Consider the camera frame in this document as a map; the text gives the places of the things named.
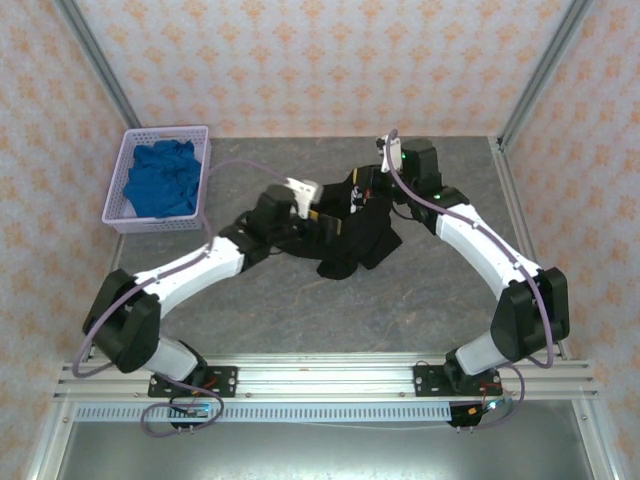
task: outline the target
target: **blue cloth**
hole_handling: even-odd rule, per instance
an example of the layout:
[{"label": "blue cloth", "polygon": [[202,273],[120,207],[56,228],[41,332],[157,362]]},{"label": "blue cloth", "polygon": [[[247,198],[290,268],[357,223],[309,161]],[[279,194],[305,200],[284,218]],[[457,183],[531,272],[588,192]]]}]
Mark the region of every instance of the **blue cloth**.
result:
[{"label": "blue cloth", "polygon": [[124,196],[138,217],[173,217],[196,211],[200,163],[193,143],[160,140],[153,147],[138,145]]}]

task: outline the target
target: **patterned wallpaper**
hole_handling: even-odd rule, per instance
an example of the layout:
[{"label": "patterned wallpaper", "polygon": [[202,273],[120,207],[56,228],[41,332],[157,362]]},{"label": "patterned wallpaper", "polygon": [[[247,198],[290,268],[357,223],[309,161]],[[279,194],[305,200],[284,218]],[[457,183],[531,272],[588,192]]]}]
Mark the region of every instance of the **patterned wallpaper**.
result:
[{"label": "patterned wallpaper", "polygon": [[496,135],[570,0],[80,0],[145,125]]},{"label": "patterned wallpaper", "polygon": [[639,140],[640,8],[594,2],[508,153],[537,252],[568,274],[571,353],[597,361],[617,446],[636,473]]},{"label": "patterned wallpaper", "polygon": [[0,29],[0,478],[22,480],[113,254],[125,127],[52,0],[3,0]]}]

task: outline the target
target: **perforated metal strip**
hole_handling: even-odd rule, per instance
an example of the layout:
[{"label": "perforated metal strip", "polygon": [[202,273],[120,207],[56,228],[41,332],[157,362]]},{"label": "perforated metal strip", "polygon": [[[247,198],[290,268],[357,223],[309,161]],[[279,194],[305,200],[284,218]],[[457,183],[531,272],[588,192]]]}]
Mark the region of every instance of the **perforated metal strip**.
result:
[{"label": "perforated metal strip", "polygon": [[[76,422],[137,422],[142,411],[151,403],[94,403],[82,402]],[[206,421],[218,412],[218,405],[198,403],[194,409],[202,413],[199,418],[170,411],[153,409],[149,422]],[[435,422],[451,420],[447,402],[401,403],[244,403],[226,404],[221,422],[293,422],[293,423],[348,423],[348,422]]]}]

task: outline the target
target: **black bracket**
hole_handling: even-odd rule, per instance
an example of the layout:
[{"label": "black bracket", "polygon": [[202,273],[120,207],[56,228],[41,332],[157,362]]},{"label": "black bracket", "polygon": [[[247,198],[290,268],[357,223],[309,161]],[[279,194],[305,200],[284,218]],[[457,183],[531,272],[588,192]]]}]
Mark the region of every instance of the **black bracket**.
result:
[{"label": "black bracket", "polygon": [[[238,367],[207,367],[204,378],[206,381],[202,384],[202,388],[205,390],[211,390],[222,398],[234,398],[236,396]],[[191,390],[180,388],[157,375],[151,376],[147,395],[150,398],[194,397]]]},{"label": "black bracket", "polygon": [[464,385],[456,391],[443,365],[416,365],[413,367],[413,386],[416,397],[478,397],[484,394],[485,388],[487,396],[502,395],[502,383],[496,370],[467,377]]}]

